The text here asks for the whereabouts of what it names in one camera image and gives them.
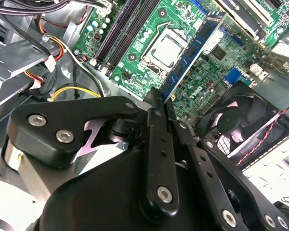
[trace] pcie slot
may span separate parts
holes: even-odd
[[[119,35],[121,34],[123,28],[128,23],[129,19],[131,18],[131,16],[137,9],[140,2],[141,0],[128,0],[127,1],[118,19],[116,20],[111,31],[105,38],[105,41],[103,42],[102,46],[100,47],[99,51],[97,52],[95,56],[98,62],[104,61],[105,57],[108,55],[113,45],[117,42],[117,39]]]
[[[112,72],[112,69],[119,64],[127,49],[131,46],[132,42],[135,40],[141,28],[144,26],[145,22],[153,13],[159,2],[160,0],[145,1],[139,14],[134,19],[133,24],[130,26],[125,36],[113,52],[114,55],[108,60],[108,66],[110,68],[108,75]]]
[[[243,0],[248,10],[253,11],[260,22],[269,26],[274,20],[270,13],[256,0]]]

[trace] ram slot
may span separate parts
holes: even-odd
[[[140,12],[133,21],[125,36],[113,52],[113,56],[108,60],[108,67],[110,68],[107,72],[109,76],[113,69],[119,64],[120,60],[131,46],[141,28],[144,26],[145,22],[154,12],[156,6],[159,4],[160,0],[146,0],[143,4]]]
[[[118,19],[113,25],[111,31],[107,35],[105,41],[97,52],[95,58],[97,62],[101,63],[104,61],[105,57],[108,55],[110,49],[117,42],[122,30],[130,20],[131,16],[138,8],[138,5],[141,3],[141,0],[128,0],[125,4],[123,10],[121,11]]]

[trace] yellow wire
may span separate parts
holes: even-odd
[[[76,90],[80,90],[80,91],[83,91],[85,93],[88,93],[96,98],[100,98],[100,96],[96,93],[94,93],[93,91],[91,90],[87,90],[87,89],[84,89],[84,88],[80,88],[80,87],[73,87],[73,86],[68,86],[68,87],[64,87],[64,88],[60,88],[58,89],[52,96],[52,100],[55,100],[55,98],[60,94],[62,93],[63,91],[66,91],[66,90],[69,90],[69,89],[76,89]]]

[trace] white label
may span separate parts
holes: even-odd
[[[45,66],[47,67],[47,69],[52,73],[56,67],[56,60],[54,59],[54,57],[51,55],[49,56],[49,58],[45,61]]]
[[[30,88],[30,90],[39,89],[39,88],[41,88],[41,83],[37,79],[35,79],[32,87]]]

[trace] red and black wire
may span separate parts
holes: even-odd
[[[280,116],[283,115],[283,114],[284,114],[286,111],[288,111],[288,110],[289,110],[289,107],[287,107],[286,109],[284,109],[284,110],[281,112]],[[258,144],[257,144],[255,147],[253,147],[248,153],[246,153],[246,154],[244,155],[244,157],[242,157],[242,158],[238,161],[238,163],[236,164],[236,166],[239,166],[248,156],[250,156],[250,154],[252,154],[252,153],[263,143],[263,141],[268,137],[270,131],[273,129],[275,123],[278,121],[278,119],[280,118],[280,116],[279,116],[273,123],[271,123],[271,124],[269,125],[269,129],[265,132],[264,137],[258,142]]]

